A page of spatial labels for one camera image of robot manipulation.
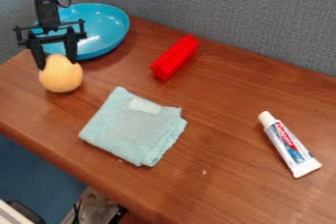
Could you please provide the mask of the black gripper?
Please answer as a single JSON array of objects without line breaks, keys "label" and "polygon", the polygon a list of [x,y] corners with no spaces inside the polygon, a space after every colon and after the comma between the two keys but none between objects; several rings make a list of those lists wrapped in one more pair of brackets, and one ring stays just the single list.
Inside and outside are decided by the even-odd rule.
[{"label": "black gripper", "polygon": [[42,28],[39,25],[13,28],[17,44],[30,49],[39,70],[45,66],[42,44],[63,42],[65,56],[71,64],[77,62],[77,42],[86,37],[83,24],[85,21],[78,19],[73,22],[61,22],[49,28]]}]

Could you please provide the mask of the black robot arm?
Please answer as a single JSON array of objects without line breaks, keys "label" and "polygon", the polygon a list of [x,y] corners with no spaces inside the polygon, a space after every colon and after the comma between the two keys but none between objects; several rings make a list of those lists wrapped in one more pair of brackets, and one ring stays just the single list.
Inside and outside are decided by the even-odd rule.
[{"label": "black robot arm", "polygon": [[39,70],[45,67],[42,46],[61,42],[65,49],[65,57],[71,64],[77,62],[77,42],[86,37],[85,21],[62,22],[57,8],[61,4],[57,0],[34,0],[37,23],[29,27],[13,27],[17,44],[25,46],[34,57]]}]

